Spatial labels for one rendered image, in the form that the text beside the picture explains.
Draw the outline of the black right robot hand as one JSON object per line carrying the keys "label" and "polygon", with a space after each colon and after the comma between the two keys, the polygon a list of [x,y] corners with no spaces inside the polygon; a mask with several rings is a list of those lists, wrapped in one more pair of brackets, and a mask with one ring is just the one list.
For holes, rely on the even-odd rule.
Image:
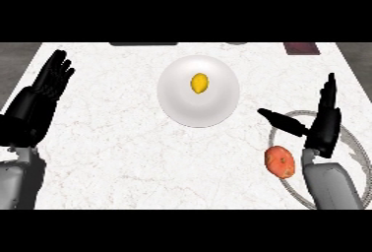
{"label": "black right robot hand", "polygon": [[274,128],[298,137],[306,136],[303,148],[317,150],[321,158],[330,158],[339,134],[340,112],[334,106],[334,93],[334,77],[333,73],[329,73],[320,90],[318,111],[309,129],[295,118],[265,108],[256,109]]}

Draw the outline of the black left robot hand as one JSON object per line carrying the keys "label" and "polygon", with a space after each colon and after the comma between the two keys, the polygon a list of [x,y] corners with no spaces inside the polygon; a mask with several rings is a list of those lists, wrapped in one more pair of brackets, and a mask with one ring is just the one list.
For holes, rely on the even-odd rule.
{"label": "black left robot hand", "polygon": [[44,139],[55,103],[73,74],[66,52],[55,50],[45,61],[33,83],[14,96],[0,114],[0,147],[35,147]]}

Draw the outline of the white plate with grey rim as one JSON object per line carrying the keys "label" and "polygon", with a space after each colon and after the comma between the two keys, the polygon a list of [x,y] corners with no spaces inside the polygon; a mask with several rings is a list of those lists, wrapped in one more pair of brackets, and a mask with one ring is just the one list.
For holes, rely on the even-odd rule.
{"label": "white plate with grey rim", "polygon": [[[315,112],[309,110],[293,110],[287,112],[284,115],[287,117],[296,117],[296,116],[314,116],[315,117]],[[268,147],[274,146],[274,136],[275,136],[277,128],[271,126],[270,133],[268,133]],[[349,147],[351,152],[346,154],[349,157],[354,159],[354,161],[358,163],[361,171],[364,173],[364,189],[363,193],[360,195],[360,201],[361,201],[361,206],[364,209],[370,206],[372,202],[372,159],[368,158],[365,151],[363,149],[361,144],[358,143],[357,138],[351,134],[351,132],[346,130],[346,128],[340,125],[339,126],[339,138],[337,140]],[[308,201],[302,195],[296,192],[293,187],[289,184],[287,179],[280,179],[278,181],[290,194],[290,196],[295,198],[295,200],[308,208],[309,210],[315,209],[315,205],[311,201]]]}

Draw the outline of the white oval placemat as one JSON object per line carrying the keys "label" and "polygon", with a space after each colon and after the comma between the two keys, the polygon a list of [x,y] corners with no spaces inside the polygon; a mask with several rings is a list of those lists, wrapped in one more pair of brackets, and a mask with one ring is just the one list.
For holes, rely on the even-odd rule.
{"label": "white oval placemat", "polygon": [[185,56],[165,68],[156,94],[160,109],[177,123],[193,128],[210,127],[233,114],[237,78],[221,60]]}

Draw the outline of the yellow lemon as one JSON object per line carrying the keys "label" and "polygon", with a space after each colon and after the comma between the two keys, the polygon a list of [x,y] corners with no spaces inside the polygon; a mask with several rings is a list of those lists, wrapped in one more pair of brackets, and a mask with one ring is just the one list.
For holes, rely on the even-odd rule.
{"label": "yellow lemon", "polygon": [[209,79],[208,76],[203,73],[197,73],[193,77],[191,77],[191,81],[190,81],[190,87],[191,90],[196,94],[200,94],[209,85]]}

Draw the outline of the orange round fruit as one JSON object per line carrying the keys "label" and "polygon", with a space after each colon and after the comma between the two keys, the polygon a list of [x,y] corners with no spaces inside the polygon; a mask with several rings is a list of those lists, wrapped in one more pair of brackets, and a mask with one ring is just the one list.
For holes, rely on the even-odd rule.
{"label": "orange round fruit", "polygon": [[295,174],[295,160],[292,154],[280,146],[272,146],[265,150],[264,165],[270,173],[280,179],[286,179]]}

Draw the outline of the dark maroon block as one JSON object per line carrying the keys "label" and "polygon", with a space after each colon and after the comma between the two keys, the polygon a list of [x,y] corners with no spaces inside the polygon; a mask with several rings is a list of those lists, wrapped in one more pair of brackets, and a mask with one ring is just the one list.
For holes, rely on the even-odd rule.
{"label": "dark maroon block", "polygon": [[284,42],[284,50],[289,55],[318,55],[320,51],[312,42]]}

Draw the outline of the dark grey flat object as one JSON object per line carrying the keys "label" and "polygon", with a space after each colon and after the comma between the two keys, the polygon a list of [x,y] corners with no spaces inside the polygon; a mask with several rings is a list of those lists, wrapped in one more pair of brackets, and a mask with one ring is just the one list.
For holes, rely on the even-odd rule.
{"label": "dark grey flat object", "polygon": [[178,42],[109,42],[113,46],[175,46]]}

